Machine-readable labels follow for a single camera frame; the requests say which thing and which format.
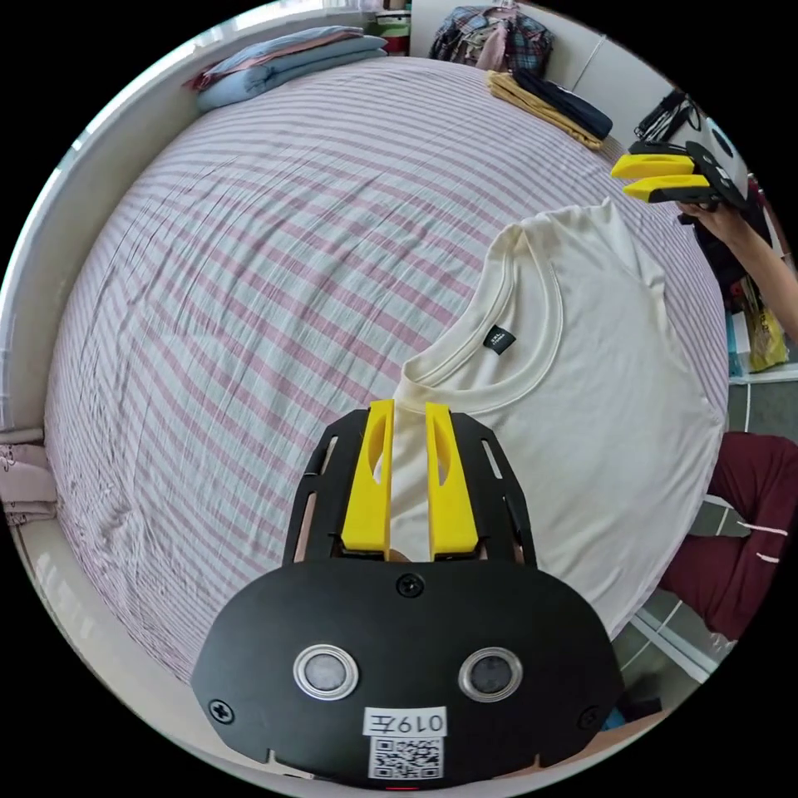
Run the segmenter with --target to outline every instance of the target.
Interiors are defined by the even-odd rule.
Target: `qr code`
[[[372,779],[440,779],[443,741],[443,737],[372,737],[368,775]]]

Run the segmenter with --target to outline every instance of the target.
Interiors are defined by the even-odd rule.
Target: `pink striped sheet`
[[[224,602],[278,566],[325,425],[393,393],[509,222],[612,197],[725,412],[720,297],[690,231],[609,178],[617,144],[592,153],[482,77],[387,58],[214,111],[96,241],[57,340],[47,453],[86,575],[178,678]]]

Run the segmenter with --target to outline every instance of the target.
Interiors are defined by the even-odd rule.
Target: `plaid shirt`
[[[437,61],[463,62],[464,45],[474,33],[494,25],[507,26],[505,60],[510,71],[527,69],[543,76],[554,36],[517,8],[459,6],[438,28],[430,50]]]

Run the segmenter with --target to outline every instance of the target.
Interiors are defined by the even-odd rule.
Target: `white t-shirt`
[[[694,521],[724,428],[663,289],[662,268],[608,199],[506,228],[463,316],[402,368],[392,548],[430,558],[423,414],[427,401],[446,404],[496,434],[539,567],[617,634]]]

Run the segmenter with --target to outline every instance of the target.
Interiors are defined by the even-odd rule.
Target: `yellow bag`
[[[751,372],[764,372],[767,368],[786,363],[790,354],[781,325],[772,311],[762,304],[748,277],[741,281],[741,287],[748,337],[751,340]]]

